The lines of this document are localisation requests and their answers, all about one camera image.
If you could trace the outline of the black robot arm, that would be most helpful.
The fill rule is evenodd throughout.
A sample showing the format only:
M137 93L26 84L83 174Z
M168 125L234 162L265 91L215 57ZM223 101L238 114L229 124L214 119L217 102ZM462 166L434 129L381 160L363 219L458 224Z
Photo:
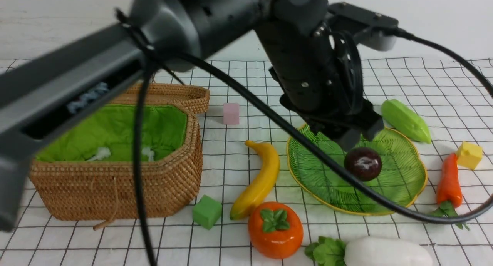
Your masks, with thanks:
M327 0L134 0L119 23L1 75L1 230L11 231L35 153L159 68L185 72L254 30L285 94L282 104L349 150L384 129L349 49L370 25L332 28Z

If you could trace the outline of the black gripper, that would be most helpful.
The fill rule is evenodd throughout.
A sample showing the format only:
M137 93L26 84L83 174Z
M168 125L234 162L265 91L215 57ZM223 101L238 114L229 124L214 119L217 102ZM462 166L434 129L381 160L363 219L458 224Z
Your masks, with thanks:
M300 115L313 133L335 137L348 152L363 136L384 130L383 118L364 99L357 43L348 33L302 35L282 28L269 38L270 73L284 92L281 104Z

